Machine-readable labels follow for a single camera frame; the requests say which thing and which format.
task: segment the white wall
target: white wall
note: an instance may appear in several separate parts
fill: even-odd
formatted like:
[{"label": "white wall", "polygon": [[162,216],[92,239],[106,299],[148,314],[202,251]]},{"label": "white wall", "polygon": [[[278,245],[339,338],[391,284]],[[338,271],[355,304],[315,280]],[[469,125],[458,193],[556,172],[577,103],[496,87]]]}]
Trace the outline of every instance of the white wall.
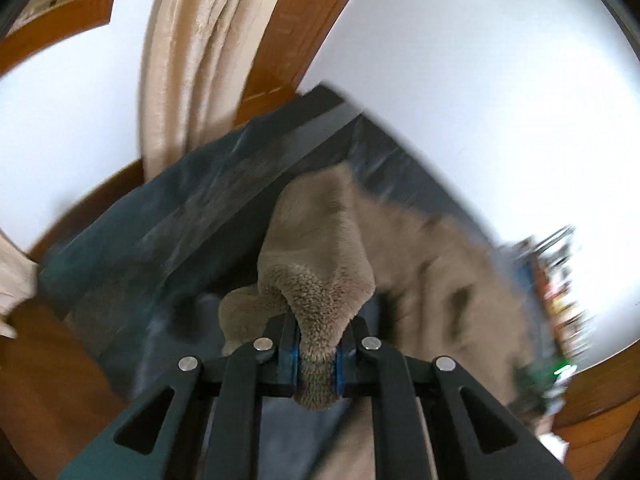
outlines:
[{"label": "white wall", "polygon": [[578,227],[584,365],[640,337],[640,63],[600,0],[351,0],[301,89],[321,80],[498,241]]},{"label": "white wall", "polygon": [[111,23],[0,78],[0,229],[24,250],[140,156],[138,83],[154,0],[115,0]]}]

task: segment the plush blanket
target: plush blanket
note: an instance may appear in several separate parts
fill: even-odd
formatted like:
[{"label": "plush blanket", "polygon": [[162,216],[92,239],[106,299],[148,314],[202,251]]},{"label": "plush blanket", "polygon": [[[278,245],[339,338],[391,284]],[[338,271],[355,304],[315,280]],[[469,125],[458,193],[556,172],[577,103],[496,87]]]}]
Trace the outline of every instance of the plush blanket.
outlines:
[{"label": "plush blanket", "polygon": [[[342,332],[377,290],[390,298],[383,313],[389,342],[423,360],[454,357],[508,404],[517,394],[514,372],[532,360],[532,350],[522,299],[495,272],[488,250],[451,218],[368,195],[347,164],[299,176],[273,211],[258,282],[220,304],[225,352],[259,337],[289,306],[301,332],[296,400],[325,408],[336,400]],[[370,436],[364,402],[316,478],[373,478]]]}]

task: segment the beige curtain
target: beige curtain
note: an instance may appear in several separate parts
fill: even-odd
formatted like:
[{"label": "beige curtain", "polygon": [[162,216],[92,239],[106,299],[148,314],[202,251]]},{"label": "beige curtain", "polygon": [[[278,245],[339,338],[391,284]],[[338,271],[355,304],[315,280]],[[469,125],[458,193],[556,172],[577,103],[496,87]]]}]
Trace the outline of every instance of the beige curtain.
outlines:
[{"label": "beige curtain", "polygon": [[277,0],[161,0],[143,70],[147,180],[225,135]]},{"label": "beige curtain", "polygon": [[37,265],[0,232],[0,336],[16,336],[5,320],[16,305],[35,295],[36,269]]}]

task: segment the brown plush towel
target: brown plush towel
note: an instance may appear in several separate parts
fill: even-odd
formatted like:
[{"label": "brown plush towel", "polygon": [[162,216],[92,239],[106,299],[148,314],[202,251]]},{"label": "brown plush towel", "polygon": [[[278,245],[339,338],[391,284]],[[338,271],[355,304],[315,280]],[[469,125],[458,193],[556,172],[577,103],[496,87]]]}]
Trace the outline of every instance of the brown plush towel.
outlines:
[{"label": "brown plush towel", "polygon": [[[521,299],[496,274],[487,249],[452,219],[369,196],[347,164],[300,176],[274,209],[257,285],[220,304],[225,352],[260,337],[289,305],[301,332],[296,400],[325,408],[335,400],[335,348],[377,288],[392,298],[391,342],[400,351],[423,360],[450,355],[507,404],[516,397],[514,367],[528,364],[532,352]],[[370,413],[366,404],[360,411],[320,478],[355,478],[360,462],[366,466],[356,468],[357,478],[373,478]]]}]

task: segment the metal screw head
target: metal screw head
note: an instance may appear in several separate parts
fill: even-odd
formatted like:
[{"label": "metal screw head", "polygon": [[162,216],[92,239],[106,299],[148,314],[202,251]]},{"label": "metal screw head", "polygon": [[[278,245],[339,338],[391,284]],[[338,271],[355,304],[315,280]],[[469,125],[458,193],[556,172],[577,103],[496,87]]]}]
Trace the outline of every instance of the metal screw head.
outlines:
[{"label": "metal screw head", "polygon": [[379,350],[382,346],[382,341],[377,337],[373,337],[372,335],[367,336],[362,340],[362,346],[367,350]]},{"label": "metal screw head", "polygon": [[273,348],[273,341],[268,337],[259,337],[254,341],[254,348],[260,352],[265,352]]},{"label": "metal screw head", "polygon": [[198,367],[198,360],[195,357],[187,355],[178,361],[178,368],[183,372],[191,372]]},{"label": "metal screw head", "polygon": [[456,362],[451,357],[443,356],[436,359],[436,366],[443,372],[452,372],[456,368]]}]

